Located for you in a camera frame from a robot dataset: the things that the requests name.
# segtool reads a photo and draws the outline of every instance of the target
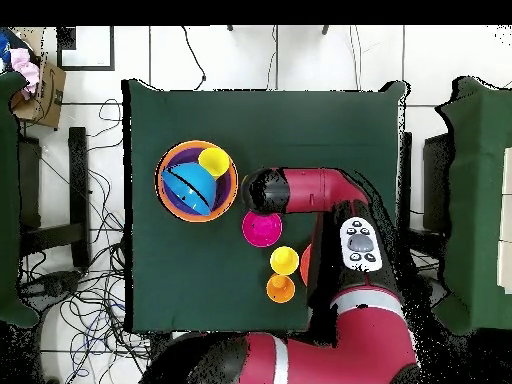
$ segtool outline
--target pink cup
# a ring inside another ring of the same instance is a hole
[[[255,247],[272,246],[283,230],[283,224],[278,214],[257,215],[249,211],[242,222],[242,232],[245,239]]]

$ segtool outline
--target cardboard box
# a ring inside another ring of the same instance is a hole
[[[58,128],[66,72],[48,62],[42,52],[44,28],[14,27],[14,33],[21,33],[21,39],[32,47],[34,54],[41,59],[39,67],[39,84],[35,97],[25,100],[17,93],[11,100],[14,114],[22,121],[37,123],[47,127]]]

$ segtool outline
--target red robot arm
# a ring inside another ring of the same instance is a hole
[[[254,212],[318,212],[309,306],[333,313],[336,341],[270,334],[216,340],[185,384],[393,384],[418,375],[392,267],[365,192],[336,169],[264,169],[241,192]]]

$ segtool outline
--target black table leg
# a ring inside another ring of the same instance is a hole
[[[71,127],[69,147],[69,217],[70,224],[81,224],[82,239],[71,243],[73,265],[87,268],[90,263],[89,244],[89,165],[85,127]]]
[[[69,129],[69,225],[38,228],[21,235],[21,256],[55,246],[71,245],[73,265],[86,269],[90,264],[89,178],[85,128]]]

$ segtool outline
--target green table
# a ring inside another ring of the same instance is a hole
[[[14,93],[27,81],[18,72],[0,75],[0,320],[19,327],[32,327],[39,315],[18,298],[16,283],[20,268],[20,182],[18,170],[19,125],[10,111]]]
[[[131,116],[125,161],[132,165],[126,222],[133,230],[134,331],[300,331],[307,324],[306,288],[298,272],[292,275],[295,296],[286,304],[270,301],[265,287],[272,250],[288,245],[302,253],[315,216],[284,216],[281,239],[265,249],[250,246],[242,235],[247,210],[240,196],[212,222],[175,219],[157,199],[153,182],[161,156],[179,142],[222,147],[240,181],[261,167],[357,170],[395,216],[402,82],[375,93],[163,92],[131,80],[123,81],[123,93],[125,118]]]
[[[512,92],[457,81],[455,95],[438,107],[455,143],[450,166],[452,232],[445,283],[451,294],[435,312],[454,333],[479,328],[512,330],[512,295],[497,285],[501,189],[505,149],[512,147]]]

